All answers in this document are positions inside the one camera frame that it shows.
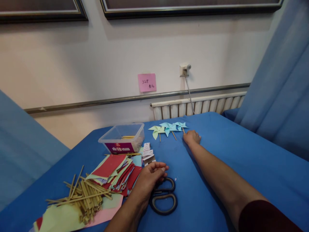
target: black scissors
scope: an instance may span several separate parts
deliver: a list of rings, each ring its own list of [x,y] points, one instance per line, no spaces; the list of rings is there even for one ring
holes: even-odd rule
[[[160,188],[160,189],[154,189],[151,193],[151,197],[149,200],[149,204],[153,211],[155,211],[157,214],[160,215],[169,215],[177,208],[177,197],[174,194],[175,190],[175,181],[169,177],[166,177],[164,181],[169,181],[172,184],[171,188]],[[155,201],[158,199],[166,199],[171,197],[173,199],[173,206],[167,211],[161,211],[155,206]]]

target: red sleeve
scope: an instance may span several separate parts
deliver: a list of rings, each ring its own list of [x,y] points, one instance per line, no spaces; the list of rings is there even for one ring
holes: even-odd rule
[[[264,200],[250,202],[244,207],[238,227],[239,232],[302,231],[279,209]]]

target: hand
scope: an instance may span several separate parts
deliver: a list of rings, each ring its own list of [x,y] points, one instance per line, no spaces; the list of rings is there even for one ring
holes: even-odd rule
[[[183,134],[183,139],[190,146],[191,144],[200,144],[201,136],[195,130],[189,130]]]
[[[169,169],[163,162],[151,162],[143,168],[136,181],[132,192],[128,197],[128,201],[132,200],[140,206],[142,213],[148,205],[150,195],[158,181],[163,181],[167,177],[166,170]]]

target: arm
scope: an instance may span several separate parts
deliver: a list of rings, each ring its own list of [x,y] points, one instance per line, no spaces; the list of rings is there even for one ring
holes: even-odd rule
[[[133,232],[148,206],[151,192],[157,181],[162,181],[169,167],[162,162],[152,162],[143,168],[126,202],[121,206],[105,232]]]
[[[201,137],[194,130],[183,135],[204,178],[224,204],[234,227],[238,230],[243,208],[255,200],[268,201],[233,169],[200,145]]]

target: clear plastic box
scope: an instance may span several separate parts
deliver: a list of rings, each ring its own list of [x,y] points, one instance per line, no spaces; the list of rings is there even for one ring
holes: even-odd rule
[[[121,139],[122,136],[134,136],[133,139]],[[138,153],[144,141],[144,124],[131,123],[116,125],[106,132],[98,142],[111,152],[111,154]]]

